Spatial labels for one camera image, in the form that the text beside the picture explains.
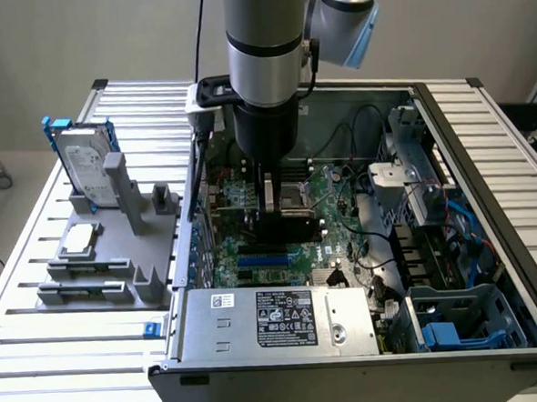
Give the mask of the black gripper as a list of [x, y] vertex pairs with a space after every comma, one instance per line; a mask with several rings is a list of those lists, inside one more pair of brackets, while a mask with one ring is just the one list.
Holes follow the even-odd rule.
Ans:
[[254, 106], [246, 101], [232, 106], [238, 147], [254, 165], [258, 209], [262, 214], [277, 214], [281, 209], [280, 160], [296, 143], [298, 111], [296, 96], [273, 107]]

